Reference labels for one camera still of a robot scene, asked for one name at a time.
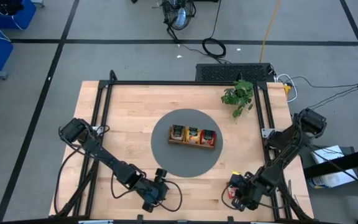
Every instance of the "gray floor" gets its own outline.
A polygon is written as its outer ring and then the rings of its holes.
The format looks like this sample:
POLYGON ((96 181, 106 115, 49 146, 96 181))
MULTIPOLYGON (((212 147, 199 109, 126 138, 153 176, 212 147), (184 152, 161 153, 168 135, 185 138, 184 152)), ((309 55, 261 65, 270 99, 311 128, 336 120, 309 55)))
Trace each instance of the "gray floor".
MULTIPOLYGON (((7 30, 13 39, 59 39, 74 0, 44 0, 25 31, 7 30)), ((80 0, 68 39, 169 40, 157 0, 80 0)), ((358 0, 346 0, 358 26, 358 0)), ((223 1, 214 38, 262 40, 275 1, 223 1)), ((186 40, 211 35, 218 5, 198 2, 197 16, 178 33, 186 40)), ((339 0, 282 0, 269 40, 352 41, 357 38, 339 0)), ((56 44, 14 44, 0 80, 0 202, 21 149, 41 89, 57 49, 56 44)), ((189 45, 200 49, 200 45, 189 45)), ((257 62, 259 45, 227 45, 231 62, 257 62)), ((265 62, 277 73, 301 75, 316 85, 358 82, 358 45, 268 45, 265 62)), ((49 212, 64 144, 57 128, 74 113, 83 80, 106 79, 114 69, 120 80, 194 80, 197 63, 211 58, 175 44, 65 44, 44 107, 31 140, 4 220, 46 217, 49 212)), ((313 105, 341 89, 314 89, 295 80, 299 95, 290 103, 292 113, 313 105)), ((328 127, 317 144, 354 146, 358 150, 358 92, 351 93, 318 112, 328 127)), ((316 218, 327 222, 354 223, 357 197, 311 194, 316 218)))

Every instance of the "green plant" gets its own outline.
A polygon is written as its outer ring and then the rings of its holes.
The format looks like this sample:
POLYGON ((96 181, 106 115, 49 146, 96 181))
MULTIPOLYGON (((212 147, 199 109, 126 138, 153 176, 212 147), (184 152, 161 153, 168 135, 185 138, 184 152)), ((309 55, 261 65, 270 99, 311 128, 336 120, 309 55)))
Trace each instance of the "green plant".
POLYGON ((239 105, 233 111, 233 117, 239 117, 246 106, 248 110, 252 108, 252 97, 254 95, 254 86, 250 82, 238 80, 234 82, 234 88, 224 90, 224 96, 221 97, 222 103, 227 105, 239 105))

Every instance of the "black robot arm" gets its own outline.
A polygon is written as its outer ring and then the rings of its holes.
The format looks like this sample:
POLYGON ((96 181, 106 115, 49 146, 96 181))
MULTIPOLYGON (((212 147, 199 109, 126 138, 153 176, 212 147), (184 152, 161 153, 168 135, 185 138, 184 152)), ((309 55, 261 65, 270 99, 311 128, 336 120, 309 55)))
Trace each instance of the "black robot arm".
MULTIPOLYGON (((59 130, 60 139, 66 142, 69 146, 72 146, 75 141, 78 141, 81 148, 94 159, 99 160, 111 170, 116 177, 117 181, 121 183, 126 189, 136 191, 139 196, 144 200, 142 208, 147 212, 152 212, 153 208, 160 205, 168 191, 168 187, 165 184, 164 177, 167 174, 166 170, 157 169, 155 173, 154 181, 146 179, 146 173, 141 171, 134 164, 127 164, 124 161, 120 161, 115 158, 110 152, 108 152, 99 143, 99 134, 97 130, 94 130, 83 119, 72 119, 64 128, 59 130)), ((78 187, 78 191, 81 188, 85 188, 87 183, 78 187)), ((71 210, 72 203, 67 203, 63 208, 64 212, 71 210)))
POLYGON ((255 210, 263 195, 272 195, 278 188, 300 220, 311 219, 289 194, 283 181, 283 170, 305 146, 324 133, 325 127, 326 119, 307 108, 299 114, 294 114, 293 124, 286 130, 273 130, 264 139, 264 147, 277 150, 279 155, 260 167, 255 175, 246 172, 244 176, 240 173, 231 176, 229 184, 237 189, 232 200, 234 208, 240 211, 244 211, 245 208, 255 210))

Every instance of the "yellow package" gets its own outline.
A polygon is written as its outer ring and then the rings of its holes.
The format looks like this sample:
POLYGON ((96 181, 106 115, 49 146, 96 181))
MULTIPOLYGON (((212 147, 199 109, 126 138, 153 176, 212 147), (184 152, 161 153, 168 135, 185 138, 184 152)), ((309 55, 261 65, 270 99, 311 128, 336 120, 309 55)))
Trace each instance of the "yellow package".
POLYGON ((199 144, 200 143, 201 130, 198 128, 186 127, 185 141, 188 143, 199 144))

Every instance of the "wooden tabletop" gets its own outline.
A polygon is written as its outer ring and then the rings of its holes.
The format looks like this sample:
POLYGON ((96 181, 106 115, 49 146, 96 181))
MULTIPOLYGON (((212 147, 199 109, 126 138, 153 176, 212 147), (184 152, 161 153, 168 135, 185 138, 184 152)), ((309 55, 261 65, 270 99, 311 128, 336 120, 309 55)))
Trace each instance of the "wooden tabletop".
MULTIPOLYGON (((83 82, 74 117, 83 118, 90 123, 98 82, 83 82)), ((133 163, 153 179, 155 170, 159 168, 150 148, 150 139, 157 121, 172 110, 192 108, 208 114, 218 124, 223 135, 223 150, 212 169, 193 177, 182 178, 168 174, 167 180, 176 182, 183 192, 183 204, 177 212, 168 212, 161 207, 152 213, 142 210, 142 199, 136 194, 127 194, 123 198, 113 199, 110 190, 112 171, 105 165, 99 165, 98 179, 94 194, 91 218, 96 219, 136 219, 138 214, 144 215, 144 220, 209 220, 225 221, 227 216, 233 216, 235 221, 274 221, 271 208, 260 206, 244 212, 231 210, 221 202, 221 193, 226 186, 232 171, 244 174, 246 171, 255 173, 264 164, 264 154, 260 139, 258 117, 255 107, 248 113, 234 119, 233 106, 221 103, 223 90, 227 86, 165 86, 165 85, 114 85, 107 118, 111 128, 104 136, 103 146, 118 159, 133 163)), ((276 128, 285 129, 291 125, 287 99, 281 83, 268 83, 268 92, 276 128)), ((98 124, 103 110, 102 97, 98 124)), ((261 105, 264 112, 266 127, 267 115, 263 93, 260 92, 261 105)), ((72 150, 67 147, 64 158, 72 150)), ((58 191, 58 208, 71 197, 78 186, 83 157, 74 155, 66 164, 60 179, 58 191)), ((313 217, 305 177, 297 157, 285 169, 286 180, 291 180, 292 195, 306 212, 313 217)), ((125 191, 114 180, 114 193, 125 191)), ((168 191, 164 205, 169 208, 177 207, 179 202, 178 190, 172 186, 168 191)), ((262 203, 270 203, 270 198, 263 196, 262 203)))

